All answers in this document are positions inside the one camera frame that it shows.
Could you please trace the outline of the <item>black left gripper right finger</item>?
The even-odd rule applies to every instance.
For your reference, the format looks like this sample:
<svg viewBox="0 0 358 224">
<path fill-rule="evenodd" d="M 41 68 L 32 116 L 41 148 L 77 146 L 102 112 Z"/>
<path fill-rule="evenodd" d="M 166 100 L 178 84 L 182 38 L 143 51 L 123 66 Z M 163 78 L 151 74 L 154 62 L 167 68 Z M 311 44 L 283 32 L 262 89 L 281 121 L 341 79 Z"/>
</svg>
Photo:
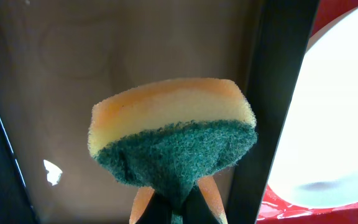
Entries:
<svg viewBox="0 0 358 224">
<path fill-rule="evenodd" d="M 198 186 L 192 188 L 183 202 L 181 211 L 183 224 L 219 224 Z"/>
</svg>

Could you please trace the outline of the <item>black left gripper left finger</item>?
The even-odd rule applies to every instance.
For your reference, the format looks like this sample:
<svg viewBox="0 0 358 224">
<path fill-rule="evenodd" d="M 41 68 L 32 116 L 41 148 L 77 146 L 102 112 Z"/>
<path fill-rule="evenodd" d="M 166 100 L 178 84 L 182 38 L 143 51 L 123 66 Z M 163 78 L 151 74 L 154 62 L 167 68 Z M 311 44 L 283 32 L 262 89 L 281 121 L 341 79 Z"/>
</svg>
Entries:
<svg viewBox="0 0 358 224">
<path fill-rule="evenodd" d="M 135 224 L 171 224 L 172 207 L 160 194 L 154 193 Z"/>
</svg>

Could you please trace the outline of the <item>green yellow sponge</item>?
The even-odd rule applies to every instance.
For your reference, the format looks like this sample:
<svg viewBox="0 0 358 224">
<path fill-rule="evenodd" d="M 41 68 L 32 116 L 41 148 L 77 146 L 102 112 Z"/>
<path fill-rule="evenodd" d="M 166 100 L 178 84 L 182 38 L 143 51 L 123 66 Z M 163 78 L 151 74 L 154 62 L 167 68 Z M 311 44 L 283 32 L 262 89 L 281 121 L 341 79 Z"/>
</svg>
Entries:
<svg viewBox="0 0 358 224">
<path fill-rule="evenodd" d="M 129 221 L 152 200 L 168 203 L 168 221 L 185 223 L 200 195 L 201 221 L 226 223 L 214 174 L 235 165 L 257 142 L 257 120 L 231 80 L 179 78 L 131 88 L 93 106 L 90 156 L 120 183 L 138 188 Z"/>
</svg>

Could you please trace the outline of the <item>white plate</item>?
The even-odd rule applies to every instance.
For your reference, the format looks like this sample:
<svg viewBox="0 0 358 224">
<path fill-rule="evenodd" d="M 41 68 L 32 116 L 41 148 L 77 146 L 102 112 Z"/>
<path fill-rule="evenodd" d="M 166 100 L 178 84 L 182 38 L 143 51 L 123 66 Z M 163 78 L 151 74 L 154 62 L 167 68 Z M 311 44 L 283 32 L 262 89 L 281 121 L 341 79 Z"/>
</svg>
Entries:
<svg viewBox="0 0 358 224">
<path fill-rule="evenodd" d="M 310 40 L 268 180 L 306 208 L 358 202 L 358 8 Z"/>
</svg>

